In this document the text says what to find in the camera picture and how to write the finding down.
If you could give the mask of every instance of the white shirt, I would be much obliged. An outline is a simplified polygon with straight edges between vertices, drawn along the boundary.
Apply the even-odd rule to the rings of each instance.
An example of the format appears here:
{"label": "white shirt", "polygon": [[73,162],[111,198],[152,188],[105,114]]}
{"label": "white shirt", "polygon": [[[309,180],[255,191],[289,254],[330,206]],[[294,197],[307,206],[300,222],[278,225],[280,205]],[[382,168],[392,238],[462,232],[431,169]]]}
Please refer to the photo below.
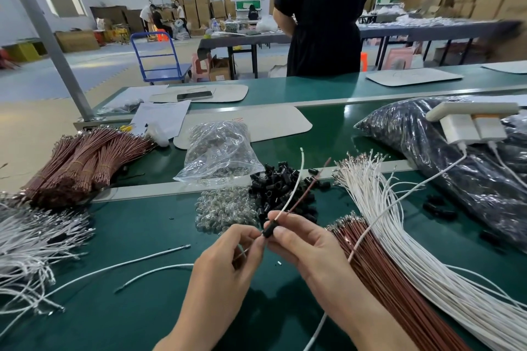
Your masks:
{"label": "white shirt", "polygon": [[141,17],[146,22],[150,22],[150,13],[150,5],[147,5],[141,10],[141,13],[139,13],[139,17]]}
{"label": "white shirt", "polygon": [[179,18],[185,18],[185,11],[181,6],[178,6]]}

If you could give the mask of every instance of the blue platform cart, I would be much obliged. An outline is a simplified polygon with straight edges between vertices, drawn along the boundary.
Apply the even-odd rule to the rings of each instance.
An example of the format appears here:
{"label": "blue platform cart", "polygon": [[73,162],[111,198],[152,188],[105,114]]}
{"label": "blue platform cart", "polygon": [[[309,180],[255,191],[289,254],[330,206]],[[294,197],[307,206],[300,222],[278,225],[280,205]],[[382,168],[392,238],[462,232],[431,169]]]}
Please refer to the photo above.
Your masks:
{"label": "blue platform cart", "polygon": [[[137,46],[135,45],[134,40],[136,38],[144,38],[145,36],[151,36],[151,35],[164,35],[168,37],[173,53],[167,53],[167,54],[162,54],[162,55],[139,55],[139,51],[137,50]],[[170,37],[168,36],[166,32],[161,32],[161,31],[138,32],[130,36],[130,41],[132,42],[133,49],[135,50],[135,55],[137,56],[137,60],[139,62],[139,69],[141,70],[141,75],[143,75],[144,82],[149,82],[150,85],[153,85],[154,82],[161,82],[161,81],[183,81],[184,82],[185,76],[187,74],[189,75],[189,78],[192,77],[192,73],[190,71],[192,64],[187,64],[187,63],[180,64],[178,60],[178,56],[175,54],[174,43],[172,42],[172,39],[170,39]],[[163,66],[157,66],[149,70],[144,69],[141,59],[149,58],[149,57],[161,57],[165,55],[173,55],[175,58],[175,65],[166,64]]]}

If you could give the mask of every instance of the right hand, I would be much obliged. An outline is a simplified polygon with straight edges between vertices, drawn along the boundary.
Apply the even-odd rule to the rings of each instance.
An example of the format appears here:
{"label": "right hand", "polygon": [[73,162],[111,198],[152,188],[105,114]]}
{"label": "right hand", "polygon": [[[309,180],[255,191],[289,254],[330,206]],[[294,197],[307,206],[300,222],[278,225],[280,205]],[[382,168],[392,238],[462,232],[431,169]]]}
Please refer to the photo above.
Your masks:
{"label": "right hand", "polygon": [[[271,211],[275,219],[279,211]],[[355,302],[371,297],[347,261],[337,239],[327,230],[296,214],[282,214],[268,247],[293,264],[319,305],[348,335]]]}

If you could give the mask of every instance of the bundle of white wires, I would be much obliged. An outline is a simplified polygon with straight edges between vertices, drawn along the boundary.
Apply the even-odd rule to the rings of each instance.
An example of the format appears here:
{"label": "bundle of white wires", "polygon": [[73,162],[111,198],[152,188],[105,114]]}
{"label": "bundle of white wires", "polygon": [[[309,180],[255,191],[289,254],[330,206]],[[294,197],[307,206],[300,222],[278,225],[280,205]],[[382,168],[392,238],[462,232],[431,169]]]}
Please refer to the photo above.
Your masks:
{"label": "bundle of white wires", "polygon": [[[394,263],[422,295],[492,350],[526,350],[527,306],[481,275],[441,263],[412,239],[404,230],[404,211],[393,191],[405,182],[397,182],[393,174],[386,178],[382,161],[378,155],[349,157],[338,164],[336,183],[348,191],[370,225],[380,215],[372,231]],[[475,275],[492,288],[456,271]]]}

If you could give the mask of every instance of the left hand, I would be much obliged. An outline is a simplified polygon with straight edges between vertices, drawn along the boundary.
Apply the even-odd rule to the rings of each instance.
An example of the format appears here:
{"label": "left hand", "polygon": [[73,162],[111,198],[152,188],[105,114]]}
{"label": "left hand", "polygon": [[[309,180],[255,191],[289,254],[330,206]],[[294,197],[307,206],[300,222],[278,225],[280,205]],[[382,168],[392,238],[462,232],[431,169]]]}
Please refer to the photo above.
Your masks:
{"label": "left hand", "polygon": [[[265,243],[257,228],[232,225],[205,250],[194,263],[178,322],[158,347],[165,342],[170,350],[211,350],[240,311]],[[233,263],[239,244],[250,249]]]}

